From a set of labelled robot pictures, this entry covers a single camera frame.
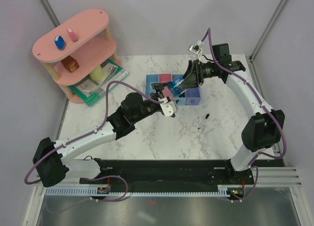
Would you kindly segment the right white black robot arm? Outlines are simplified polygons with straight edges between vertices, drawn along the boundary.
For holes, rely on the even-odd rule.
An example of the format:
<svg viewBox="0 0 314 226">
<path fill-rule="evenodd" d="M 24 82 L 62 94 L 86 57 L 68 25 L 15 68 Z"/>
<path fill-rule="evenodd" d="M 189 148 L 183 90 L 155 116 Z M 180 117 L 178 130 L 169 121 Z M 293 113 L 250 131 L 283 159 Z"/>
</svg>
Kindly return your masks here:
<svg viewBox="0 0 314 226">
<path fill-rule="evenodd" d="M 205 79 L 217 77 L 233 91 L 244 108 L 248 123 L 241 133 L 242 146 L 230 160 L 232 167 L 224 172 L 225 179 L 234 184 L 242 179 L 242 171 L 249 169 L 259 155 L 268 156 L 266 150 L 283 139 L 285 115 L 282 110 L 274 110 L 250 84 L 244 65 L 232 60 L 227 43 L 212 48 L 212 60 L 188 62 L 177 88 L 197 88 Z"/>
</svg>

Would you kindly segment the blue tape roll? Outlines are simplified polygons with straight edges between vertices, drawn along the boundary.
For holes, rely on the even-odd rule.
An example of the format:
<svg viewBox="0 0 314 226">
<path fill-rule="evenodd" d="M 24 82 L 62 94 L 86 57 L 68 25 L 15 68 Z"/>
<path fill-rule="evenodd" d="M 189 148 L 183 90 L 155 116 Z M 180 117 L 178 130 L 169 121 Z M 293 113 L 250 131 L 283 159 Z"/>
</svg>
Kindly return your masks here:
<svg viewBox="0 0 314 226">
<path fill-rule="evenodd" d="M 168 83 L 167 88 L 172 93 L 173 97 L 179 97 L 185 92 L 184 89 L 180 89 L 179 86 L 183 83 L 182 75 L 172 75 L 172 80 Z"/>
</svg>

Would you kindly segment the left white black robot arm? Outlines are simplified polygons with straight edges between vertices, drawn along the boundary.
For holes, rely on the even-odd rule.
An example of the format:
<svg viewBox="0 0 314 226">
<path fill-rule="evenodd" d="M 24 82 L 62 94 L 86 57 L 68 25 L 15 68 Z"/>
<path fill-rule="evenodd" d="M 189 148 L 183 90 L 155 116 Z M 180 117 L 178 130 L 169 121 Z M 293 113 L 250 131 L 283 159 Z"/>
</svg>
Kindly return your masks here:
<svg viewBox="0 0 314 226">
<path fill-rule="evenodd" d="M 175 116 L 178 110 L 176 101 L 164 97 L 161 91 L 149 97 L 127 83 L 120 81 L 119 84 L 133 92 L 126 95 L 114 113 L 106 114 L 102 123 L 71 138 L 52 141 L 47 137 L 40 141 L 32 160 L 33 166 L 24 179 L 25 184 L 32 184 L 28 178 L 33 171 L 37 171 L 39 179 L 33 183 L 40 182 L 44 187 L 55 186 L 75 171 L 70 162 L 78 155 L 128 135 L 135 130 L 137 122 L 156 112 L 165 117 Z"/>
</svg>

